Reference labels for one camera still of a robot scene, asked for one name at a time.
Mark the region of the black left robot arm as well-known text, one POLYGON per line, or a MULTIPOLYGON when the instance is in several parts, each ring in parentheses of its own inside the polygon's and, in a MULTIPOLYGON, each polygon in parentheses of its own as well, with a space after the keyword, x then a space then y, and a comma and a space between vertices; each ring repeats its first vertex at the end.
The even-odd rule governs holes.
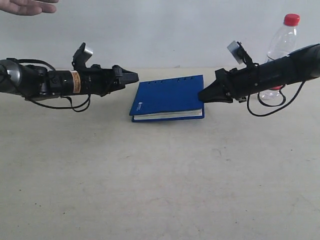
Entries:
POLYGON ((0 61, 1 93, 21 96, 27 100, 43 101, 58 97, 105 96, 137 83, 139 75, 119 65, 102 68, 77 67, 55 70, 46 62, 34 59, 7 58, 0 61))

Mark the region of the person's bare hand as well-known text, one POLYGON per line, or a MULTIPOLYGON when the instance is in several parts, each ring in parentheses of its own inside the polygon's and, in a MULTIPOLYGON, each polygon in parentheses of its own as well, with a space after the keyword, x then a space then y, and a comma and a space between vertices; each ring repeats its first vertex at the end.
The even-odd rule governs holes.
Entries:
POLYGON ((36 16, 57 11, 58 0, 1 0, 0 10, 16 16, 36 16))

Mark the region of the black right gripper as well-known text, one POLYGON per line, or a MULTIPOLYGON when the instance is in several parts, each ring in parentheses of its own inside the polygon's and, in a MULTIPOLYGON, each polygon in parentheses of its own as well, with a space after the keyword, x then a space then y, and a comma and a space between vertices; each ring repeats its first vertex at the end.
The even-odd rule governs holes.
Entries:
POLYGON ((258 92, 258 69, 243 68, 215 71, 216 80, 198 93, 203 103, 246 102, 249 95, 258 92))

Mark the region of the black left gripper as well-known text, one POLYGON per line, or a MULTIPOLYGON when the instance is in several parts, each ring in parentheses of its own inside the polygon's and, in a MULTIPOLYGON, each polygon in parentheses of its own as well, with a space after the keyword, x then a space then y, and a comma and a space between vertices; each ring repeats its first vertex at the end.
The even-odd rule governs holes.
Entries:
POLYGON ((79 75, 81 79, 80 93, 101 97, 139 81, 139 75, 136 72, 124 69, 119 65, 114 65, 112 68, 101 68, 100 65, 94 64, 89 68, 79 70, 79 75))

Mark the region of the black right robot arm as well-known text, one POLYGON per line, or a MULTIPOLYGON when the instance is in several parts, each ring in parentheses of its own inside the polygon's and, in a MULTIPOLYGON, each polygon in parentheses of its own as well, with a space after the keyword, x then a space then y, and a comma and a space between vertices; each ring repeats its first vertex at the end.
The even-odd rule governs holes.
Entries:
POLYGON ((263 64, 254 62, 238 41, 233 41, 228 49, 236 61, 245 64, 245 68, 216 70, 215 80, 197 95, 203 103, 243 103, 250 95, 320 76, 318 43, 263 64))

